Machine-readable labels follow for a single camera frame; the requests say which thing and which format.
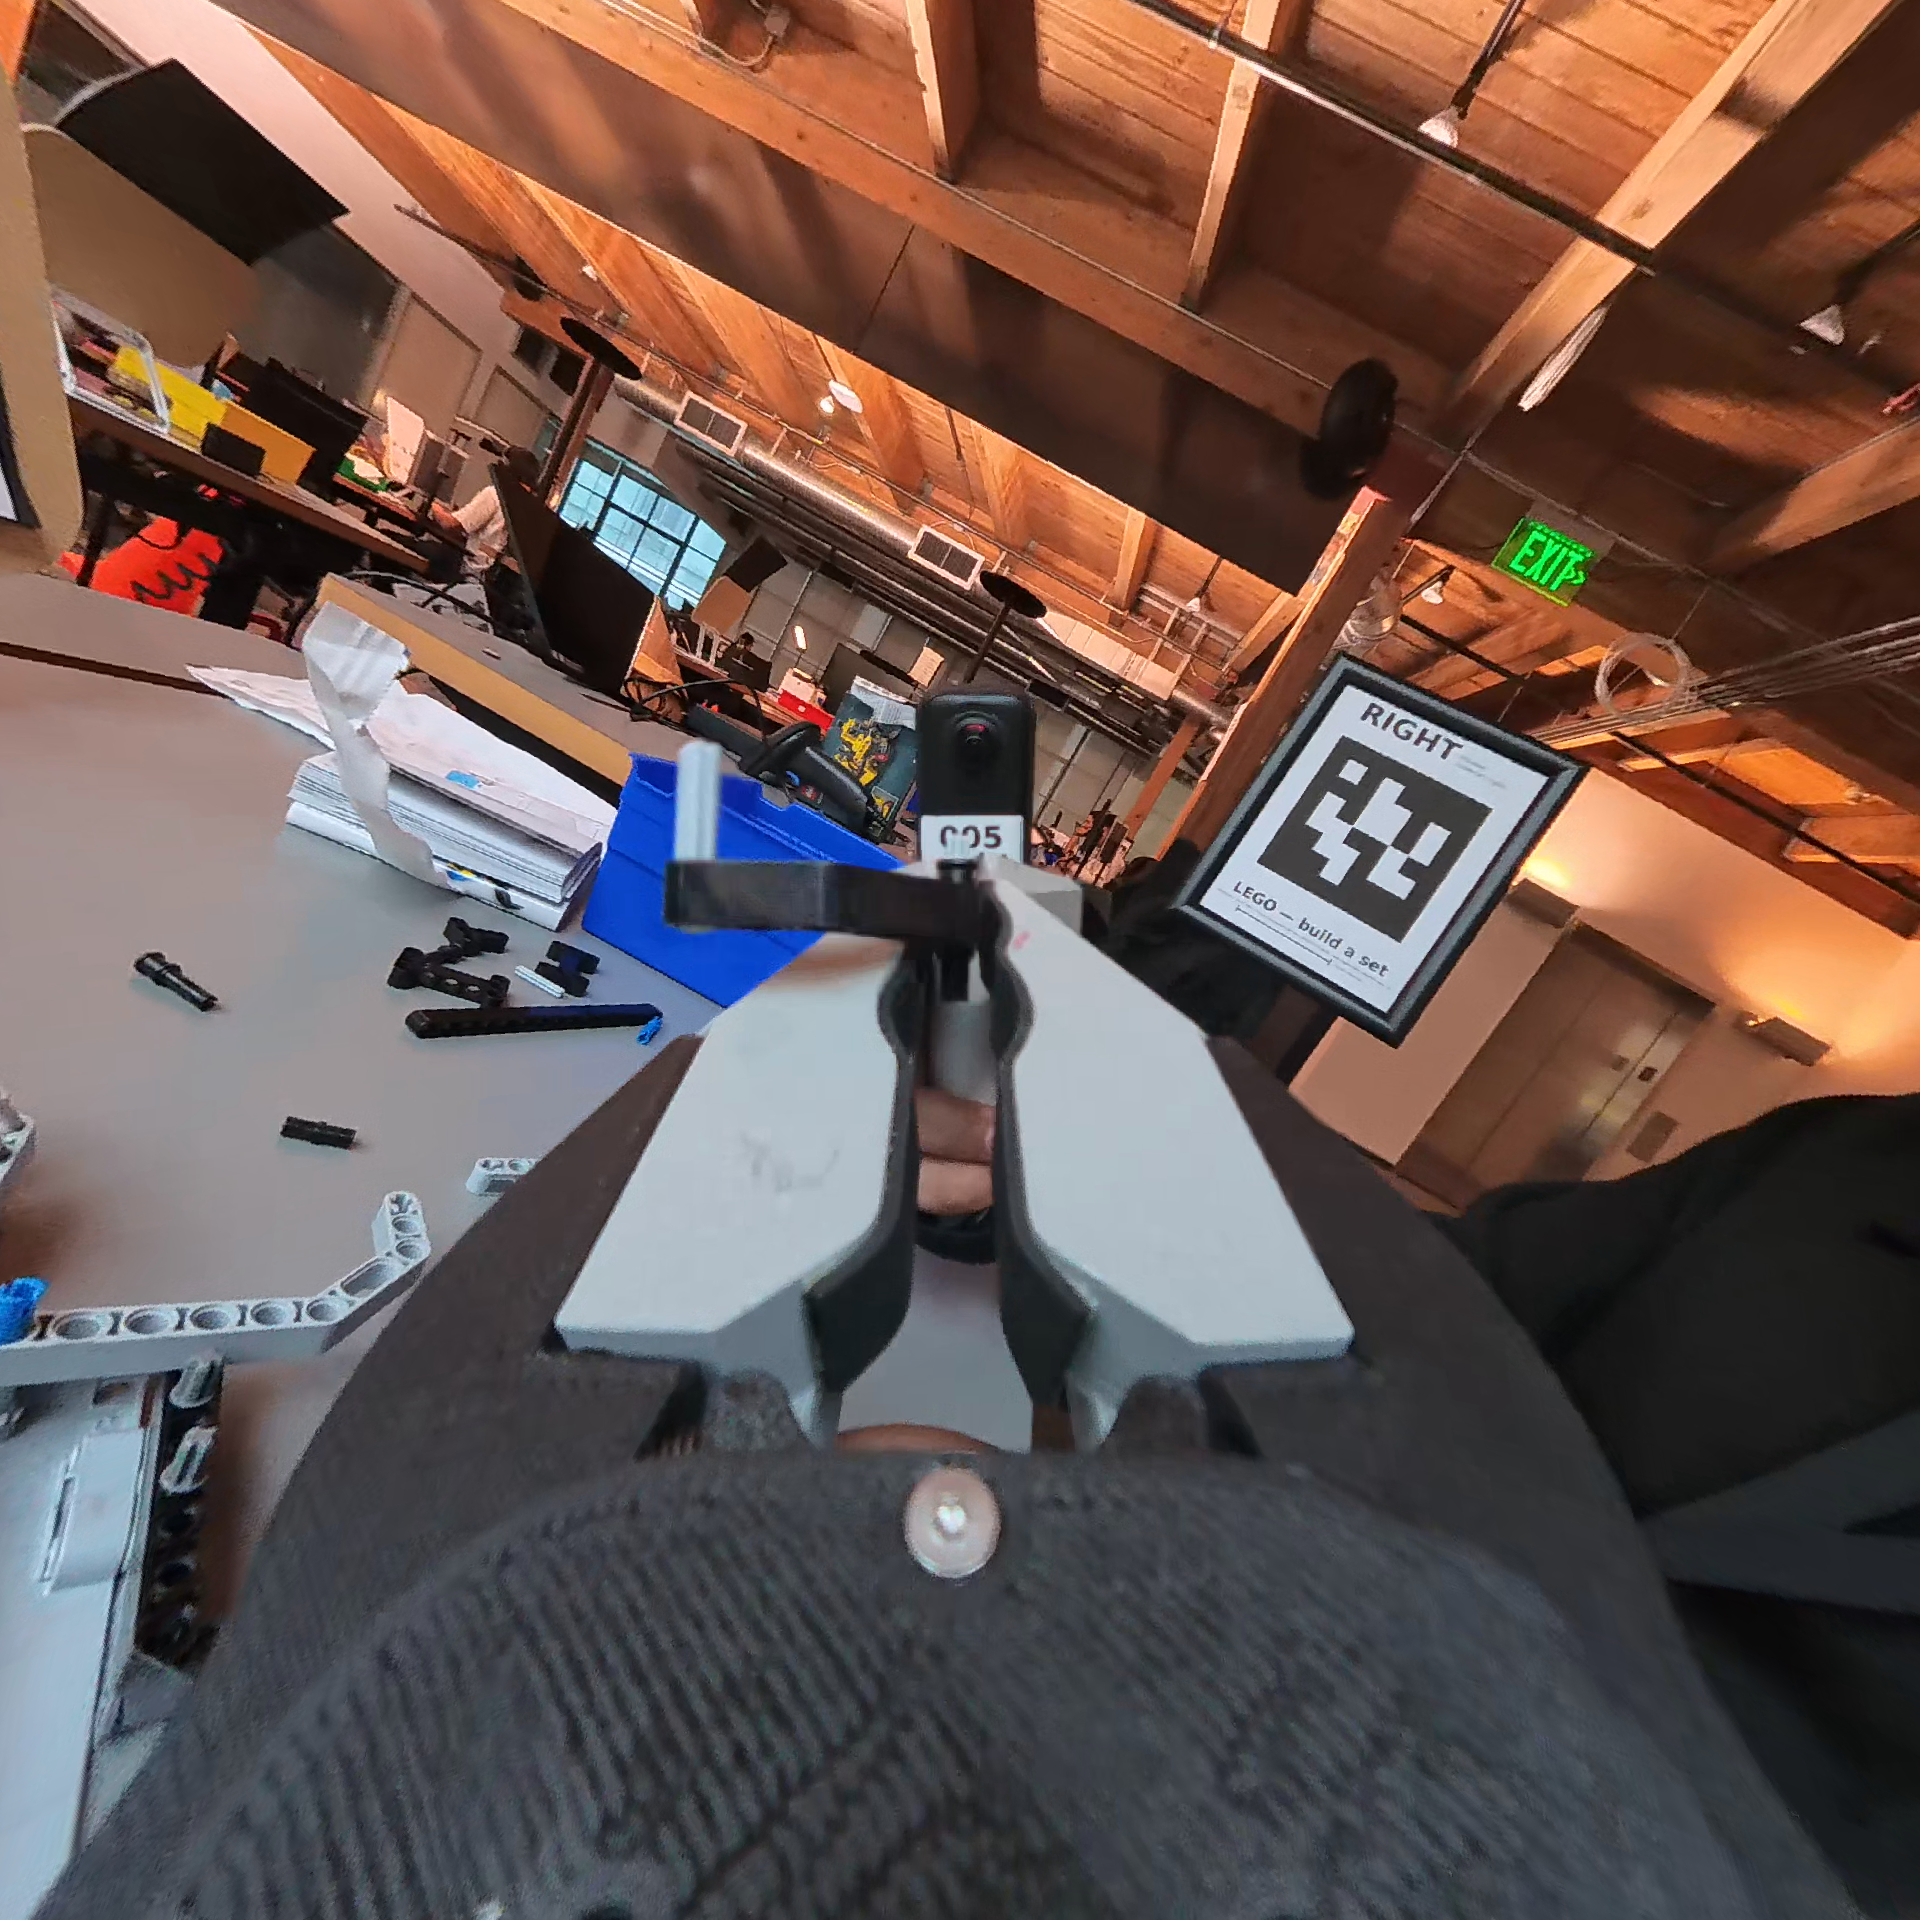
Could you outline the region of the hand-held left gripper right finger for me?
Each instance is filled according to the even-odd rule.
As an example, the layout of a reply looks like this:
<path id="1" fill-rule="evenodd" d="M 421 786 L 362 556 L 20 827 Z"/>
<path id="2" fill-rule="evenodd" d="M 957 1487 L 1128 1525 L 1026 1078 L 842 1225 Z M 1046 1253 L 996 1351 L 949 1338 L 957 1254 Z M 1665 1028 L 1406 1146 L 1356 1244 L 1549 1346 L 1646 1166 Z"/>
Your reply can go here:
<path id="1" fill-rule="evenodd" d="M 1028 1396 L 1092 1453 L 1140 1383 L 1346 1355 L 1202 1030 L 1041 900 L 993 906 L 998 1318 Z"/>

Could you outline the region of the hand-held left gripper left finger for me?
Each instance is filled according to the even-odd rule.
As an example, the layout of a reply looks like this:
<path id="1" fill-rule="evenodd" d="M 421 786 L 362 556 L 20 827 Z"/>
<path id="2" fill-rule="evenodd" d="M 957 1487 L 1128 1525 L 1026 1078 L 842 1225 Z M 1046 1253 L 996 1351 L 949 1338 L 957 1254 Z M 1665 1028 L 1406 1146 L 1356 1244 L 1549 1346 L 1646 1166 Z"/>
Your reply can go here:
<path id="1" fill-rule="evenodd" d="M 556 1311 L 568 1353 L 764 1375 L 829 1445 L 916 1257 L 920 974 L 826 934 L 710 1022 Z"/>

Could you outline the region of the black lego beam with axle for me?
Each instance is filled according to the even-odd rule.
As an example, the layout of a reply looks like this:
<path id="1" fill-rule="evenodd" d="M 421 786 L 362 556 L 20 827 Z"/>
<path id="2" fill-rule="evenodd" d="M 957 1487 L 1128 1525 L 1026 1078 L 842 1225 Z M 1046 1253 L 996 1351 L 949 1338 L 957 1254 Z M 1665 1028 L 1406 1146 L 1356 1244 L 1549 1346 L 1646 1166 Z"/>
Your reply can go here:
<path id="1" fill-rule="evenodd" d="M 855 934 L 938 954 L 982 954 L 1000 934 L 996 899 L 972 867 L 928 878 L 842 862 L 719 857 L 721 767 L 721 750 L 706 741 L 688 746 L 676 762 L 665 926 Z"/>

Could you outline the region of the person's right forearm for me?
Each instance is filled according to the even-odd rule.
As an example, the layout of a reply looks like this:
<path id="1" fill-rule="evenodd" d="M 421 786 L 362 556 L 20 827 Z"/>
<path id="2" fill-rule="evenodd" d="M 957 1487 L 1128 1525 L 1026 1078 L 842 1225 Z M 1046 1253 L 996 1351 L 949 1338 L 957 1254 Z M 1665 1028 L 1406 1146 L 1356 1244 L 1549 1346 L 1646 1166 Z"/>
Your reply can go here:
<path id="1" fill-rule="evenodd" d="M 1431 1223 L 1591 1428 L 1774 1790 L 1866 1916 L 1914 1916 L 1917 1094 Z"/>

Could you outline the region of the long black lego beam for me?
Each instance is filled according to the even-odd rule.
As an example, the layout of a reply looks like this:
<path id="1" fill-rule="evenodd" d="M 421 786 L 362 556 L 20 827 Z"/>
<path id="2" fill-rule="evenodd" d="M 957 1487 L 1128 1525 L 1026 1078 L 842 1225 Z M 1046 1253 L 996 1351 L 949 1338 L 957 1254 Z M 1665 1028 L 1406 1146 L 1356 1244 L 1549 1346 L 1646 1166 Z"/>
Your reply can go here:
<path id="1" fill-rule="evenodd" d="M 568 1005 L 496 1003 L 414 1011 L 402 1023 L 415 1041 L 504 1041 L 628 1030 L 638 1036 L 639 1044 L 648 1044 L 663 1027 L 663 1013 L 648 1002 L 576 1002 Z"/>

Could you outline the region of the grey and black lego assembly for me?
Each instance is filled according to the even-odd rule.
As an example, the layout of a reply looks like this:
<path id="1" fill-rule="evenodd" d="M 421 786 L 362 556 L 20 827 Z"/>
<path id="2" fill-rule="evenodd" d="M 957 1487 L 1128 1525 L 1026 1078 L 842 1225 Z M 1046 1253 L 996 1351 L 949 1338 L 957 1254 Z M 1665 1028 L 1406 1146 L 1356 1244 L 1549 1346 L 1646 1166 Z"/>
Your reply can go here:
<path id="1" fill-rule="evenodd" d="M 384 1195 L 370 1236 L 373 1257 L 314 1293 L 36 1311 L 28 1332 L 2 1346 L 2 1388 L 144 1378 L 199 1359 L 312 1359 L 393 1306 L 432 1257 L 410 1191 Z"/>

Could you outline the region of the grey lego jaw model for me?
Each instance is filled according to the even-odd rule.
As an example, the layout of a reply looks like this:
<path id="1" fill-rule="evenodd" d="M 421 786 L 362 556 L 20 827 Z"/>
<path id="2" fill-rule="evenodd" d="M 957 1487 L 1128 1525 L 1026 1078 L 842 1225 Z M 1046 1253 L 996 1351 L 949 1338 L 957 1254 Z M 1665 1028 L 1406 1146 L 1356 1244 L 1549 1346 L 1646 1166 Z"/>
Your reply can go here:
<path id="1" fill-rule="evenodd" d="M 183 1713 L 224 1366 L 5 1389 L 2 1916 L 33 1916 Z"/>

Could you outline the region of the person's right hand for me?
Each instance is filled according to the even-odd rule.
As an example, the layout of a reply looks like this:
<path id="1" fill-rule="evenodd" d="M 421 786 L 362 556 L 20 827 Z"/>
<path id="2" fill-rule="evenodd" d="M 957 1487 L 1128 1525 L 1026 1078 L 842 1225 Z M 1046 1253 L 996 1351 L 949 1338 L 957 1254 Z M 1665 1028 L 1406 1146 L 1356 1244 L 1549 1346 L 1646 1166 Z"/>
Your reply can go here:
<path id="1" fill-rule="evenodd" d="M 916 1091 L 919 1211 L 972 1217 L 991 1204 L 993 1105 Z"/>

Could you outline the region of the yellow toy box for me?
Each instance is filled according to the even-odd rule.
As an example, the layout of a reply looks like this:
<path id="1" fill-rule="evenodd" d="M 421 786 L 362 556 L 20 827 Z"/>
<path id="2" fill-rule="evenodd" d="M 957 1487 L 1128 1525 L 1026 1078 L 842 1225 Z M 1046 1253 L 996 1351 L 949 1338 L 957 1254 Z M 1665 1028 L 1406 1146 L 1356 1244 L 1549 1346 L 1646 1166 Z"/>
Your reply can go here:
<path id="1" fill-rule="evenodd" d="M 870 711 L 838 716 L 826 733 L 829 759 L 862 788 L 869 803 L 869 837 L 887 837 L 913 797 L 919 782 L 919 730 Z"/>

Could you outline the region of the black monitor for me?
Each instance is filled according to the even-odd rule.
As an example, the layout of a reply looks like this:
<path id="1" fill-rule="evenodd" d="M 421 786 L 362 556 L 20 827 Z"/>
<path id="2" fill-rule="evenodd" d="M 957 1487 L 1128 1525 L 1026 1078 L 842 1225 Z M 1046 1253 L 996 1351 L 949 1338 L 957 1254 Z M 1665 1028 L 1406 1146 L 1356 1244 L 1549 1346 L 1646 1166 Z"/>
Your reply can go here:
<path id="1" fill-rule="evenodd" d="M 655 591 L 548 509 L 508 465 L 494 465 L 492 481 L 503 518 L 494 577 L 518 644 L 622 705 Z"/>

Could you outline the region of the round black ceiling speaker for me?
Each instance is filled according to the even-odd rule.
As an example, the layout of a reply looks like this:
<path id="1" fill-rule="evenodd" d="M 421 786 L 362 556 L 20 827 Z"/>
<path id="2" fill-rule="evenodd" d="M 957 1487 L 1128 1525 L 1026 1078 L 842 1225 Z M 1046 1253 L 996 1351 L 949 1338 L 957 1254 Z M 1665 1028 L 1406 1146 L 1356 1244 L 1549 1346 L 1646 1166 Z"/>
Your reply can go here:
<path id="1" fill-rule="evenodd" d="M 1344 498 L 1368 481 L 1394 438 L 1398 388 L 1397 373 L 1377 357 L 1364 357 L 1332 380 L 1298 452 L 1310 495 Z"/>

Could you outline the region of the clear plastic bag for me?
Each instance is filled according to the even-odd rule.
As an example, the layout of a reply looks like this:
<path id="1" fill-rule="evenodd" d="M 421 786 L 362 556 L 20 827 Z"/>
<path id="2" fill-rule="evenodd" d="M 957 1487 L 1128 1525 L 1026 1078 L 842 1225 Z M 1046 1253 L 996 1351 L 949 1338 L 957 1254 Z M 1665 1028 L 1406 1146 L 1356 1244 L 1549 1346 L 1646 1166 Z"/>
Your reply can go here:
<path id="1" fill-rule="evenodd" d="M 407 653 L 393 636 L 346 609 L 319 604 L 306 623 L 304 673 L 351 814 L 368 830 L 382 862 L 445 891 L 441 863 L 426 843 L 393 819 L 393 771 L 370 733 L 373 716 L 404 662 Z"/>

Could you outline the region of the white paper sheet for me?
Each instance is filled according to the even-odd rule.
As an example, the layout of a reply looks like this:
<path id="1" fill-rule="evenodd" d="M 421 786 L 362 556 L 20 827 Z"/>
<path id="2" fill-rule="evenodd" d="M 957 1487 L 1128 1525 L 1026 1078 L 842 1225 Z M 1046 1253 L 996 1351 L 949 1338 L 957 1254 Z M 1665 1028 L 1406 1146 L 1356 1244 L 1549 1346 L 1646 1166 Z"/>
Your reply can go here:
<path id="1" fill-rule="evenodd" d="M 191 662 L 184 675 L 204 691 L 225 697 L 249 713 L 265 716 L 295 730 L 321 748 L 332 746 L 332 730 L 321 713 L 319 697 L 306 676 L 286 679 L 237 667 Z"/>

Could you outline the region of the wooden desk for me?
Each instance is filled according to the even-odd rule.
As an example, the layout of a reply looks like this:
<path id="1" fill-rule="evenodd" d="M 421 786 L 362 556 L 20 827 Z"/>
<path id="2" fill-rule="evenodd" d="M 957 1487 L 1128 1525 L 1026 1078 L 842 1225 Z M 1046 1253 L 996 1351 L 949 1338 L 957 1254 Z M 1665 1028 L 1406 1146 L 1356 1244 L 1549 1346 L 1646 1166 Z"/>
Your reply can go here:
<path id="1" fill-rule="evenodd" d="M 351 551 L 373 556 L 385 569 L 424 571 L 424 559 L 410 546 L 302 487 L 274 482 L 265 473 L 239 473 L 87 394 L 70 394 L 64 402 L 84 489 L 134 500 L 134 481 L 167 476 L 184 489 L 208 489 L 221 500 L 302 523 Z"/>

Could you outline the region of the yellow storage bin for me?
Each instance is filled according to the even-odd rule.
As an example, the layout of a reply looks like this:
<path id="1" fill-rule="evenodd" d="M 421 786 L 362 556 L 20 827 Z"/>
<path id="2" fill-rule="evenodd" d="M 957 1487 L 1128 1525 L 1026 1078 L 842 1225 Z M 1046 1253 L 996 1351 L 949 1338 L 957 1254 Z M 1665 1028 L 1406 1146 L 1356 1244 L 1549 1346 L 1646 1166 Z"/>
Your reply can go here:
<path id="1" fill-rule="evenodd" d="M 318 451 L 252 414 L 239 399 L 218 399 L 133 340 L 114 347 L 105 373 L 70 371 L 65 388 L 158 428 L 183 449 L 280 487 L 300 487 Z"/>

